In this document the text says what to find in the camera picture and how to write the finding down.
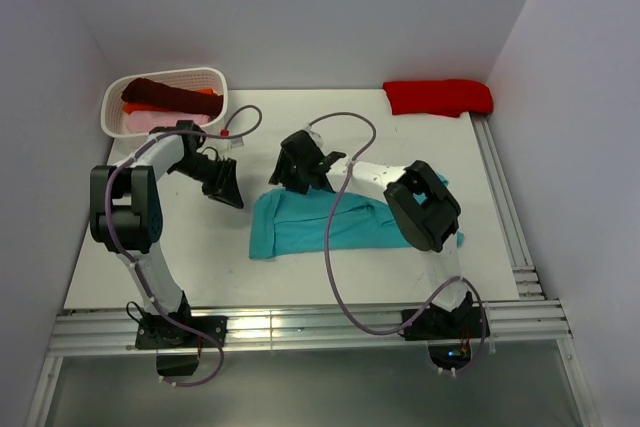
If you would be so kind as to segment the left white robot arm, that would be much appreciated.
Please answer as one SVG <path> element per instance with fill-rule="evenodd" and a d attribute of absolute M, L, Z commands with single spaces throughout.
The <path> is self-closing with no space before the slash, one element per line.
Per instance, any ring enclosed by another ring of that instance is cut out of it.
<path fill-rule="evenodd" d="M 198 182 L 205 197 L 244 207 L 237 162 L 199 151 L 208 136 L 190 121 L 156 128 L 124 160 L 90 173 L 91 236 L 127 267 L 143 300 L 142 320 L 172 346 L 191 341 L 195 322 L 160 246 L 164 218 L 158 181 L 177 172 Z"/>

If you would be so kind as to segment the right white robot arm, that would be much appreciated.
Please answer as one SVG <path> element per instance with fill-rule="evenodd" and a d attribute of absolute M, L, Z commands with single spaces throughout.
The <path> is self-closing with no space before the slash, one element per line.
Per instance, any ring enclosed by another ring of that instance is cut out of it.
<path fill-rule="evenodd" d="M 323 255 L 331 290 L 353 325 L 383 336 L 426 317 L 441 335 L 457 335 L 473 310 L 473 289 L 462 276 L 458 255 L 459 202 L 428 163 L 416 160 L 407 167 L 374 164 L 361 161 L 359 156 L 363 153 L 360 149 L 351 156 L 337 151 L 325 154 L 311 132 L 299 130 L 281 142 L 269 183 L 302 195 L 312 189 L 336 195 L 324 228 Z M 365 326 L 349 311 L 333 274 L 330 229 L 338 204 L 347 192 L 389 207 L 404 240 L 427 260 L 426 273 L 436 284 L 423 306 L 400 326 L 385 332 Z"/>

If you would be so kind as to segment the teal t shirt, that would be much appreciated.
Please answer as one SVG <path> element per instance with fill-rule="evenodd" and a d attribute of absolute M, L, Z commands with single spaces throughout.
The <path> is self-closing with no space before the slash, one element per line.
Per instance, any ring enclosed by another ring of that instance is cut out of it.
<path fill-rule="evenodd" d="M 335 195 L 311 189 L 301 195 L 283 188 L 255 202 L 248 255 L 252 260 L 321 252 L 324 230 L 331 224 L 329 246 L 336 250 L 408 248 L 389 206 L 354 193 L 342 196 L 329 218 Z"/>

